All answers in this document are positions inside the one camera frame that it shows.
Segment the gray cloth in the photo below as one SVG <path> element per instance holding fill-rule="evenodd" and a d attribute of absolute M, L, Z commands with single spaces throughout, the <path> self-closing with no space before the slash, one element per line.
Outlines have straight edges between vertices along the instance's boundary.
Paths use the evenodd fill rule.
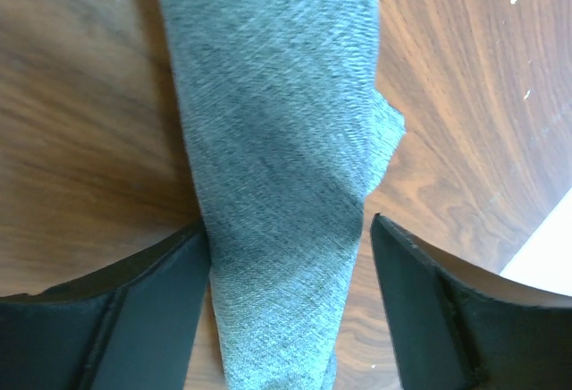
<path fill-rule="evenodd" d="M 231 390 L 330 389 L 366 195 L 404 133 L 377 0 L 161 0 Z"/>

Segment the wooden tabletop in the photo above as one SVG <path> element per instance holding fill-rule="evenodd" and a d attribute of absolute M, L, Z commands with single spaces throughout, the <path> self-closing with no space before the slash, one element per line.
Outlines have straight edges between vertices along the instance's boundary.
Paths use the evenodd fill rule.
<path fill-rule="evenodd" d="M 382 0 L 408 134 L 366 206 L 499 271 L 572 185 L 572 0 Z M 157 0 L 0 0 L 0 295 L 199 216 Z M 400 388 L 364 232 L 337 389 Z M 222 389 L 208 300 L 189 388 Z"/>

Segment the gray fabric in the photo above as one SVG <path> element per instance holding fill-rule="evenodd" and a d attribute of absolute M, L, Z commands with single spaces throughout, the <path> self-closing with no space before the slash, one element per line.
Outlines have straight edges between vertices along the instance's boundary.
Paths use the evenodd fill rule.
<path fill-rule="evenodd" d="M 161 0 L 231 390 L 329 389 L 364 201 L 403 135 L 377 0 Z"/>

